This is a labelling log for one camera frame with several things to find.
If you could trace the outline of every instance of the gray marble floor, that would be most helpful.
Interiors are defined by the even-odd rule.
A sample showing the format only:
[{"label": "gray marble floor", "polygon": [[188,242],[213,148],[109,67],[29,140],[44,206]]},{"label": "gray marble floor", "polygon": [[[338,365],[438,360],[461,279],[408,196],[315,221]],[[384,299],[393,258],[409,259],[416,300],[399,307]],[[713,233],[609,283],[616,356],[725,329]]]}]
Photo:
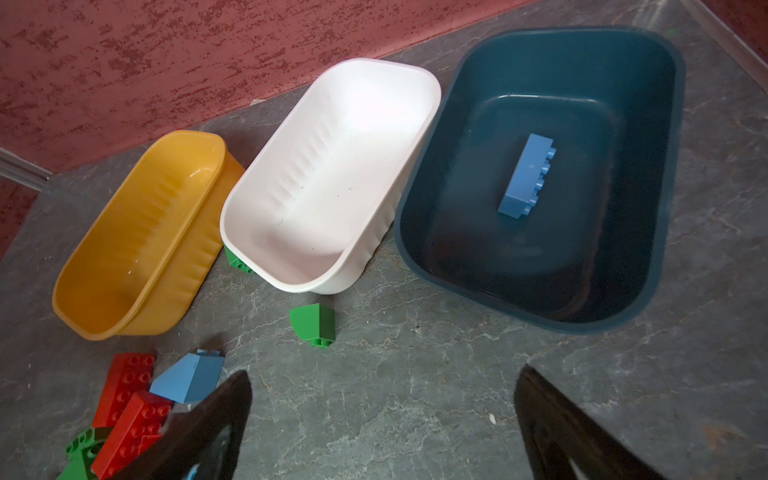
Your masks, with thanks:
[{"label": "gray marble floor", "polygon": [[[329,349],[288,322],[314,295],[280,292],[223,253],[168,333],[87,342],[51,291],[135,148],[52,178],[0,263],[0,478],[61,471],[115,353],[155,351],[162,370],[199,345],[221,346],[225,371],[253,383],[236,478],[530,478],[511,401],[526,362],[670,478],[768,478],[768,96],[676,0],[544,0],[389,58],[445,87],[494,33],[610,24],[661,33],[688,68],[664,275],[636,320],[596,336],[528,326],[420,280],[389,233],[333,298]],[[198,128],[247,164],[302,93]]]}]

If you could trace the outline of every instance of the toy brick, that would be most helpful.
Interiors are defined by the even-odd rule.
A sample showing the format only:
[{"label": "toy brick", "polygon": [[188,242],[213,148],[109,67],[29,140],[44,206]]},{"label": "toy brick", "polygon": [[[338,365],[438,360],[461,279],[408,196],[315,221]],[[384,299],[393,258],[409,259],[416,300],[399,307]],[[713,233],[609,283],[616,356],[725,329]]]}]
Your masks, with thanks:
[{"label": "toy brick", "polygon": [[237,255],[232,253],[232,250],[228,249],[226,245],[224,245],[224,253],[227,255],[227,262],[229,262],[231,266],[234,266],[245,273],[255,273],[240,258],[238,258]]},{"label": "toy brick", "polygon": [[336,341],[336,322],[333,309],[315,303],[290,310],[290,325],[296,335],[321,349]]},{"label": "toy brick", "polygon": [[87,447],[82,447],[80,444],[81,448],[70,454],[67,468],[56,477],[56,480],[96,480],[98,477],[91,470],[91,466],[103,445],[103,440]]},{"label": "toy brick", "polygon": [[159,433],[154,435],[142,435],[141,440],[139,441],[138,454],[141,455],[146,452],[157,440],[160,440],[161,436],[162,435]]},{"label": "toy brick", "polygon": [[99,429],[90,427],[89,429],[78,433],[74,439],[69,442],[69,445],[67,445],[67,457],[69,457],[71,461],[79,452],[89,449],[94,445],[104,443],[111,431],[112,427],[103,427]]},{"label": "toy brick", "polygon": [[114,356],[94,417],[94,427],[112,427],[118,423],[134,392],[149,388],[153,366],[154,356],[147,353],[119,353]]},{"label": "toy brick", "polygon": [[174,402],[201,402],[216,389],[223,365],[219,352],[188,353],[160,374],[149,391]]},{"label": "toy brick", "polygon": [[139,456],[143,436],[156,435],[173,402],[149,392],[136,392],[101,447],[92,468],[100,480],[110,478]]},{"label": "toy brick", "polygon": [[556,149],[552,139],[530,134],[523,153],[509,181],[498,212],[513,218],[531,213],[538,201],[537,193],[544,186],[544,175],[549,172],[549,161]]}]

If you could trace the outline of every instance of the yellow plastic tub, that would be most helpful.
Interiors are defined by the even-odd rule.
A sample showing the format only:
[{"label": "yellow plastic tub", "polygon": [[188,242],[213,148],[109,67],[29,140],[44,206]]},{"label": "yellow plastic tub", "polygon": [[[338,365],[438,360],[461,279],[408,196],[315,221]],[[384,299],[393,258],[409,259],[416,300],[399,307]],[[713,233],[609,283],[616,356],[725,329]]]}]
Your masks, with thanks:
[{"label": "yellow plastic tub", "polygon": [[89,340],[176,325],[222,247],[221,209],[243,172],[218,135],[155,142],[61,270],[56,314]]}]

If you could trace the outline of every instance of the red textured wall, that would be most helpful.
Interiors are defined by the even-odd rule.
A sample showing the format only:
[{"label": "red textured wall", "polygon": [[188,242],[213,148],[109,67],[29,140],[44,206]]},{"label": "red textured wall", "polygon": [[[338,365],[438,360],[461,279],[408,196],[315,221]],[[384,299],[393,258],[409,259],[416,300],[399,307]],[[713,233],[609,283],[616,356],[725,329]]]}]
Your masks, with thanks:
[{"label": "red textured wall", "polygon": [[0,146],[78,167],[531,0],[0,5]]},{"label": "red textured wall", "polygon": [[38,192],[0,177],[0,259],[22,228]]},{"label": "red textured wall", "polygon": [[768,0],[702,0],[745,43],[768,62]]}]

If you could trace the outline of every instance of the baseboard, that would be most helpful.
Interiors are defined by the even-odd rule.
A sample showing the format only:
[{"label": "baseboard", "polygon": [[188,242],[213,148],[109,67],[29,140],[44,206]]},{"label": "baseboard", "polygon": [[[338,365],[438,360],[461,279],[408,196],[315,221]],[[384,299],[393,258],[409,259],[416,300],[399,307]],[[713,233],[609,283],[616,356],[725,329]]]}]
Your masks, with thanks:
[{"label": "baseboard", "polygon": [[741,65],[741,68],[768,93],[768,64],[744,43],[736,33],[725,25],[701,0],[680,0],[704,31],[723,47],[723,50]]},{"label": "baseboard", "polygon": [[43,167],[28,162],[11,151],[0,148],[0,177],[41,191],[50,176],[51,172]]}]

